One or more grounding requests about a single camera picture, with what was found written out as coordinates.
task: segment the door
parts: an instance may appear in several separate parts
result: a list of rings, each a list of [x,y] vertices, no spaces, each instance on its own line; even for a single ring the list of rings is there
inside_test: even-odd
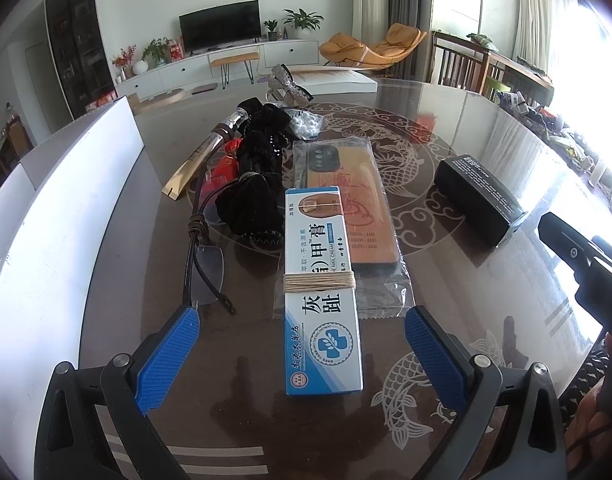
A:
[[[46,124],[54,134],[70,123],[72,118],[52,64],[48,45],[42,42],[28,47],[26,62]]]

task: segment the plastic bag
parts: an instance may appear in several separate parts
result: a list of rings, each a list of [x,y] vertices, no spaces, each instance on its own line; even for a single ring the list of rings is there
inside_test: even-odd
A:
[[[292,152],[296,188],[339,186],[360,319],[404,316],[415,304],[412,286],[370,141],[358,137],[296,141]],[[275,282],[273,317],[283,316],[282,256]]]
[[[291,117],[286,129],[299,140],[315,140],[320,136],[320,131],[326,127],[326,118],[322,115],[296,108],[282,108],[282,110]]]

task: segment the phone case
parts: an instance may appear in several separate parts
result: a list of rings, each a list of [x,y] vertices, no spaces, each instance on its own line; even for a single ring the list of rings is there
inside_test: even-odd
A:
[[[307,158],[307,187],[339,186],[351,263],[395,263],[400,254],[370,148],[323,146],[308,150]]]

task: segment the television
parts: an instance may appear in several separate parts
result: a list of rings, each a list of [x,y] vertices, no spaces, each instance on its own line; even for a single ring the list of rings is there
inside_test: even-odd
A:
[[[260,38],[259,0],[196,10],[179,17],[186,52]]]

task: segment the black box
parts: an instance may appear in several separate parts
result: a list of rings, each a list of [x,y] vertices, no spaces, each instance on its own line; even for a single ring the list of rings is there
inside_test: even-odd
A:
[[[526,218],[513,194],[470,155],[442,160],[435,185],[491,247],[517,231]]]

